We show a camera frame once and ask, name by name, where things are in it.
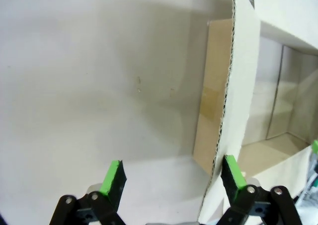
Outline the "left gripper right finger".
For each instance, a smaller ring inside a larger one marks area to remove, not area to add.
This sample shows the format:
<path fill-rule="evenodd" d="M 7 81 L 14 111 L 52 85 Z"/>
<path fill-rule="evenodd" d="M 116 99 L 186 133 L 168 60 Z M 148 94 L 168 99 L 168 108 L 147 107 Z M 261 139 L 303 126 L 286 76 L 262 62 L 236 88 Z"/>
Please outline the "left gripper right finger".
<path fill-rule="evenodd" d="M 294 200 L 284 186 L 270 191 L 247 184 L 233 155 L 222 160 L 221 179 L 230 207 L 219 219 L 219 225 L 244 225 L 250 216 L 261 218 L 265 225 L 300 225 Z"/>

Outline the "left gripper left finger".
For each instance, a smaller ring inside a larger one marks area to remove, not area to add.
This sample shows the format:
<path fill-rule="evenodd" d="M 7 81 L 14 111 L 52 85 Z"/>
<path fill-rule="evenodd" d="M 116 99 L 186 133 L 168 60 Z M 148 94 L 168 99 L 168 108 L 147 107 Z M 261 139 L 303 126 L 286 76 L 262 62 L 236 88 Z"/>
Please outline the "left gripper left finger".
<path fill-rule="evenodd" d="M 123 161 L 114 160 L 98 190 L 87 192 L 83 197 L 63 195 L 52 215 L 51 225 L 123 225 L 118 215 L 121 196 L 126 183 Z"/>

